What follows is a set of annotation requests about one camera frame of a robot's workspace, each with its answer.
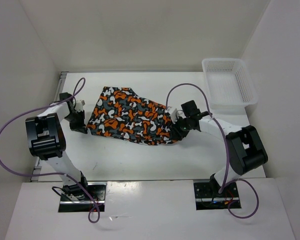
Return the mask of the orange black camouflage shorts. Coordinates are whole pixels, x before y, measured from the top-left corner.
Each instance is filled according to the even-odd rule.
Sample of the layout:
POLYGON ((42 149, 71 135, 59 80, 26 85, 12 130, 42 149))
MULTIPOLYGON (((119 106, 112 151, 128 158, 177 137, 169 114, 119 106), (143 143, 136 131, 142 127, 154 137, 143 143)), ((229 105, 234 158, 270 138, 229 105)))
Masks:
POLYGON ((105 86, 86 127, 95 136, 143 145, 171 145, 173 121, 166 106, 129 87, 105 86))

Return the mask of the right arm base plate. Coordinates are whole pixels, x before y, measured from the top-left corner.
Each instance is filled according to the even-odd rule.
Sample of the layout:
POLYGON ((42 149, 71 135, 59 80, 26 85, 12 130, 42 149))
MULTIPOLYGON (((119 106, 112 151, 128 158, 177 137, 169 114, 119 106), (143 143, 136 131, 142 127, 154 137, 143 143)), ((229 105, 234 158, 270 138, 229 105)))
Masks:
POLYGON ((231 183, 221 194, 213 192, 208 180, 194 181, 193 188, 197 211, 242 208, 236 183, 231 183))

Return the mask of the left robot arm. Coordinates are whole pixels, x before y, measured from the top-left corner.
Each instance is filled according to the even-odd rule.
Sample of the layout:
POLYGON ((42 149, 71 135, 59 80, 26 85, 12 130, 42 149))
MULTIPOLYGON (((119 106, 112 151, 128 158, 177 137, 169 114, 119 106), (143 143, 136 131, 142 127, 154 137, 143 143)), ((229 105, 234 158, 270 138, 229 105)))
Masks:
POLYGON ((28 147, 31 155, 61 173, 63 192, 68 198, 84 200, 90 194, 90 187, 83 173, 73 165, 66 153, 66 138, 61 121, 68 121, 71 131, 87 134, 85 101, 71 98, 68 92, 61 93, 59 97, 60 101, 51 104, 43 113, 25 120, 28 147))

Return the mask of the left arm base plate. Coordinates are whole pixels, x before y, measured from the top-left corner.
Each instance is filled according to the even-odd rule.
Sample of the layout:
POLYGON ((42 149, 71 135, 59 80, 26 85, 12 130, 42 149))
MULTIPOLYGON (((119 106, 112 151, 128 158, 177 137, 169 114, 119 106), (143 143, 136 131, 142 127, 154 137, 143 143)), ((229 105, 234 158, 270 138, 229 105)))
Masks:
MULTIPOLYGON (((66 193, 64 191, 64 187, 52 187, 53 191, 59 195, 59 213, 80 213, 80 212, 89 212, 93 210, 93 212, 97 212, 94 208, 93 202, 90 198, 85 194, 81 194, 79 196, 74 196, 73 194, 66 193)), ((106 200, 106 182, 88 182, 87 191, 96 201, 100 212, 105 211, 105 200, 106 200)))

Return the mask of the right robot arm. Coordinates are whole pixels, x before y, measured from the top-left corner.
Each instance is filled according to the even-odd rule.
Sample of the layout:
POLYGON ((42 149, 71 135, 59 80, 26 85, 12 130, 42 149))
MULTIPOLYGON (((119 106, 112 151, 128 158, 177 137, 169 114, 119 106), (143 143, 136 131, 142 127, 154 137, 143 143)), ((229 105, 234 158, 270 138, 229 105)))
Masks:
POLYGON ((222 196, 227 185, 268 162, 262 140, 252 125, 240 126, 215 118, 208 111, 201 112, 193 100, 182 104, 181 110, 169 107, 167 112, 172 120, 173 140, 181 141, 196 130, 225 143, 226 164, 209 179, 209 191, 215 197, 222 196))

